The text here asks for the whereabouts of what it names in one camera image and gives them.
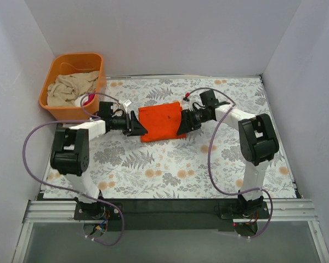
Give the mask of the orange t shirt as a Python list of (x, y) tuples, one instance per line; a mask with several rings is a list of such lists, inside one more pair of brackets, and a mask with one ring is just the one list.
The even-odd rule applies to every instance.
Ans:
[(139, 108), (139, 122), (148, 131), (140, 137), (141, 142), (168, 139), (184, 139), (186, 134), (177, 135), (181, 123), (182, 106), (179, 101)]

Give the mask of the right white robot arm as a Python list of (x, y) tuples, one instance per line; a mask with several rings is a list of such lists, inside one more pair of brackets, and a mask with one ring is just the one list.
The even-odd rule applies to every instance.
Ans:
[(279, 142), (268, 114), (254, 115), (239, 110), (229, 96), (225, 101), (219, 101), (215, 96), (217, 92), (216, 89), (203, 88), (201, 104), (181, 111), (177, 134), (198, 130), (208, 121), (216, 121), (218, 125), (224, 123), (238, 132), (245, 172), (240, 190), (234, 193), (236, 213), (249, 218), (262, 208), (263, 196), (268, 193), (263, 188), (264, 178), (269, 163), (279, 151)]

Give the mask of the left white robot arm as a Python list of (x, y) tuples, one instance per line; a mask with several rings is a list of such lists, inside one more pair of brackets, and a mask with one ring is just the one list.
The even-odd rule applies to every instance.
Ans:
[(99, 119), (96, 121), (57, 129), (50, 157), (51, 167), (77, 191), (76, 202), (82, 214), (93, 219), (101, 219), (105, 215), (106, 205), (98, 201), (103, 196), (90, 175), (85, 173), (90, 162), (89, 142), (112, 130), (120, 130), (125, 136), (148, 133), (134, 111), (127, 113), (121, 108), (115, 110), (111, 102), (100, 102), (97, 116)]

